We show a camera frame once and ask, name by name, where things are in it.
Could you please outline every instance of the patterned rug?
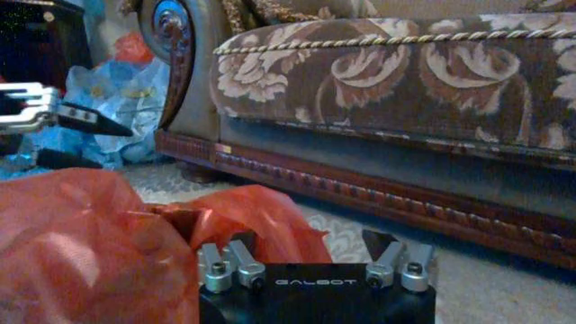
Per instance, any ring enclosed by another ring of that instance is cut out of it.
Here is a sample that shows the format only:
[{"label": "patterned rug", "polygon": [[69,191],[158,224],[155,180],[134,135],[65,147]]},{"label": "patterned rug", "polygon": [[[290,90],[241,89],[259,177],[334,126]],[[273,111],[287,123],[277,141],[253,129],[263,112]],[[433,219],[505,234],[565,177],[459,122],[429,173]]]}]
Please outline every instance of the patterned rug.
[{"label": "patterned rug", "polygon": [[[147,203],[186,201],[237,185],[187,182],[174,164],[130,167],[122,174]],[[369,262],[365,227],[390,233],[407,246],[435,246],[435,323],[576,323],[573,273],[317,200],[294,196],[294,201],[310,226],[329,232],[323,241],[334,263]]]}]

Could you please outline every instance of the metal bracket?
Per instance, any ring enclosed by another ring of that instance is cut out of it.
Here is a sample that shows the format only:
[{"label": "metal bracket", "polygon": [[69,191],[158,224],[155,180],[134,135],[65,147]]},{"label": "metal bracket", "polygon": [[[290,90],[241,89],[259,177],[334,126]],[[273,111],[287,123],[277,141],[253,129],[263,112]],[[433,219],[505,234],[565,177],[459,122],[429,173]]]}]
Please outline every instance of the metal bracket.
[{"label": "metal bracket", "polygon": [[425,292],[427,289],[427,265],[431,258],[433,246],[421,244],[402,267],[401,284],[410,292]]},{"label": "metal bracket", "polygon": [[201,251],[197,252],[198,264],[203,265],[203,285],[207,291],[218,294],[231,287],[231,269],[226,267],[219,253],[217,252],[215,244],[207,243],[201,246]]},{"label": "metal bracket", "polygon": [[2,83],[0,92],[15,100],[22,100],[25,107],[17,115],[0,115],[0,134],[21,134],[39,130],[46,124],[54,124],[53,111],[58,105],[58,90],[43,87],[37,82]]},{"label": "metal bracket", "polygon": [[239,284],[253,292],[259,291],[263,287],[265,266],[253,259],[242,241],[229,242],[227,255],[230,264],[237,265]]},{"label": "metal bracket", "polygon": [[391,242],[377,261],[366,264],[366,283],[371,289],[378,290],[393,285],[397,261],[403,250],[403,243]]}]

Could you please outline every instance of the decorative cord trim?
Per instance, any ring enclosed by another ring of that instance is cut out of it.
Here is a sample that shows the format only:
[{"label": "decorative cord trim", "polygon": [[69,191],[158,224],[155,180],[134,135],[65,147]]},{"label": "decorative cord trim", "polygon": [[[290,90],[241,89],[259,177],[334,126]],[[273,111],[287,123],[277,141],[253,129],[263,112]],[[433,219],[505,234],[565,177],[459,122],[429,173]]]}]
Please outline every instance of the decorative cord trim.
[{"label": "decorative cord trim", "polygon": [[363,47],[373,45],[397,45],[414,43],[431,43],[442,41],[479,41],[485,39],[517,38],[576,38],[576,32],[567,30],[511,30],[494,32],[459,32],[457,34],[427,34],[403,37],[351,38],[347,40],[305,41],[301,43],[283,43],[259,47],[238,47],[235,49],[214,49],[215,55],[237,53],[261,53],[281,51],[283,49],[318,49],[331,47]]}]

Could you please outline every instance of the red plastic bag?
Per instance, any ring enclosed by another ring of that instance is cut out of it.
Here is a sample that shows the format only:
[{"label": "red plastic bag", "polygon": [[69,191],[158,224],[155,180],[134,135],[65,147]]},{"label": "red plastic bag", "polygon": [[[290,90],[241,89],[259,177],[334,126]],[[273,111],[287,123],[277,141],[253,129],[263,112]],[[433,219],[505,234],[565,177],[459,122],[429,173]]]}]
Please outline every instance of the red plastic bag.
[{"label": "red plastic bag", "polygon": [[254,258],[263,263],[330,263],[323,232],[311,229],[289,197],[262,186],[242,186],[190,202],[153,207],[190,237],[191,249],[213,242],[218,248],[230,237],[255,233]]},{"label": "red plastic bag", "polygon": [[187,323],[189,269],[189,247],[117,174],[0,183],[0,322]]},{"label": "red plastic bag", "polygon": [[129,32],[114,43],[115,61],[146,64],[151,62],[153,53],[138,32]]},{"label": "red plastic bag", "polygon": [[330,261],[322,232],[261,186],[150,206],[107,171],[0,183],[0,322],[195,323],[197,268],[181,236],[193,248],[222,246],[243,230],[258,235],[263,262]]}]

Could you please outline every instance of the floral upholstery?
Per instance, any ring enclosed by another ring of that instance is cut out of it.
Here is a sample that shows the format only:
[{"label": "floral upholstery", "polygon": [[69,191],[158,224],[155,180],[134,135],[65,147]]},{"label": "floral upholstery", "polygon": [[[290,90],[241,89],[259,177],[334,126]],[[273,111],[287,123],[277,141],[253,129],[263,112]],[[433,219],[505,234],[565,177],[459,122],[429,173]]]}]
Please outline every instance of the floral upholstery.
[{"label": "floral upholstery", "polygon": [[334,18],[410,18],[438,19],[466,17],[486,13],[519,13],[529,0],[249,0],[273,1],[303,14],[322,16],[325,11]]},{"label": "floral upholstery", "polygon": [[[565,33],[558,38],[277,49],[305,41],[359,44],[377,36],[402,39],[494,30]],[[482,156],[523,159],[529,154],[573,167],[574,31],[576,13],[269,26],[219,46],[211,99],[229,117]],[[258,51],[234,53],[242,48]]]},{"label": "floral upholstery", "polygon": [[525,11],[574,11],[576,0],[527,0]]}]

